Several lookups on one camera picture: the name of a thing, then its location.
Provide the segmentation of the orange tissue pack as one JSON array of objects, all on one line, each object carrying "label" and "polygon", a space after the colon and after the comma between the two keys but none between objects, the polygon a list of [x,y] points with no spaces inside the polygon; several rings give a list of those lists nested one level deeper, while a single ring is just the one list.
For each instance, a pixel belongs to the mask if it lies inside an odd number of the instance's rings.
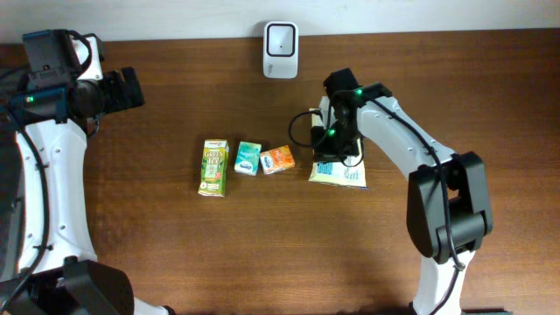
[{"label": "orange tissue pack", "polygon": [[265,175],[282,172],[296,165],[288,145],[261,152],[260,161]]}]

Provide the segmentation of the teal tissue pack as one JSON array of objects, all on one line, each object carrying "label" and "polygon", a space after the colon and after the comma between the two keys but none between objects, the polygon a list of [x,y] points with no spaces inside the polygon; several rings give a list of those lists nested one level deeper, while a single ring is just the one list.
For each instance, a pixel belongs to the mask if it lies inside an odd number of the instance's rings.
[{"label": "teal tissue pack", "polygon": [[262,146],[259,143],[241,141],[234,163],[237,173],[255,176],[258,172]]}]

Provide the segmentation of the green tea carton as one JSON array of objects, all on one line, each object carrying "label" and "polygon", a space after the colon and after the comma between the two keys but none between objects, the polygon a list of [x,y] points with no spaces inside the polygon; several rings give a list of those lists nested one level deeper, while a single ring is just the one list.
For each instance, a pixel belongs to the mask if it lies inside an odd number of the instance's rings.
[{"label": "green tea carton", "polygon": [[229,146],[225,139],[204,142],[198,194],[224,197],[226,194]]}]

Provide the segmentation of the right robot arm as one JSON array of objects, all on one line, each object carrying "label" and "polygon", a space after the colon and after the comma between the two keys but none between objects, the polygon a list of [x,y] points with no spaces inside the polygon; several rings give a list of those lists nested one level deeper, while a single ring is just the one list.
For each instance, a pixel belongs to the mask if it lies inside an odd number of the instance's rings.
[{"label": "right robot arm", "polygon": [[494,227],[483,160],[442,145],[402,109],[380,82],[362,86],[348,68],[323,82],[319,127],[311,130],[320,163],[358,157],[376,144],[408,182],[406,225],[420,253],[413,314],[460,314],[467,267]]}]

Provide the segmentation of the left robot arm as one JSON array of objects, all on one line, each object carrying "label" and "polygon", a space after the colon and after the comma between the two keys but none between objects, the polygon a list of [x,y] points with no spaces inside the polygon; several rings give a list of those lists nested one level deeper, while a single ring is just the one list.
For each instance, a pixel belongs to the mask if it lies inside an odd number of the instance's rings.
[{"label": "left robot arm", "polygon": [[93,33],[23,37],[29,69],[1,112],[15,132],[23,187],[12,206],[17,273],[1,283],[9,314],[168,314],[135,296],[128,276],[99,262],[88,232],[84,159],[108,114],[144,104],[133,68],[105,72]]}]

